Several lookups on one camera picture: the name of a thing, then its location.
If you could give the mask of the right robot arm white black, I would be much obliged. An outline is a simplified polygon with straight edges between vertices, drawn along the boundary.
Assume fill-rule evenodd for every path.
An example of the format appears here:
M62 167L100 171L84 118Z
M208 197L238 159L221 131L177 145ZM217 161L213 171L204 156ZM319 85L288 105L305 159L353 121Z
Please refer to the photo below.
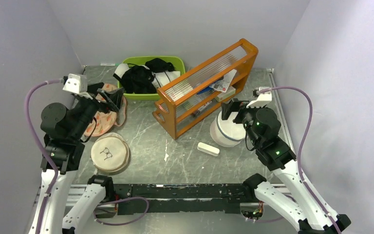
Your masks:
M298 166L295 153L279 137L281 123L267 107L248 107L236 98L222 103L222 120L243 126L258 160L286 186L288 198L263 176L255 174L243 182L247 201L257 199L286 219L299 234L339 234L351 225L346 214L338 214L314 188Z

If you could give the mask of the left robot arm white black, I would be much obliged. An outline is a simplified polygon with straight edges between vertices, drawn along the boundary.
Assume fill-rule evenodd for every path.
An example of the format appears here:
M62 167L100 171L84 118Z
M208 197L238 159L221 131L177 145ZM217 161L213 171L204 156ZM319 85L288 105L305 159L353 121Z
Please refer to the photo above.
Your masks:
M117 199L112 178L94 175L78 202L65 213L70 187L85 149L82 135L95 121L98 111L118 111L122 102L123 89L105 91L98 86L96 93L104 101L93 94L77 96L78 103L72 109L55 102L41 112L40 128L45 133L44 143L37 143L43 156L41 188L31 234L78 234L98 205Z

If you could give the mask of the floral pink mesh laundry bag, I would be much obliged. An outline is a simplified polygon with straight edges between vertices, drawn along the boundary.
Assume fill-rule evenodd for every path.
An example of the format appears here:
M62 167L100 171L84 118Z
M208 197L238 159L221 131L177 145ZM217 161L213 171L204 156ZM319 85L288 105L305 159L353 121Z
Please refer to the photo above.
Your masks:
M88 86L89 93L95 93L100 85L101 89L104 91L110 92L118 89L117 86L109 83L95 83ZM105 114L103 112L97 112L95 120L93 120L84 131L83 135L85 137L99 137L106 134L113 126L122 126L126 120L126 110L127 110L127 100L125 97L122 97L120 111L123 111L122 123L119 123L119 117L117 112L109 112Z

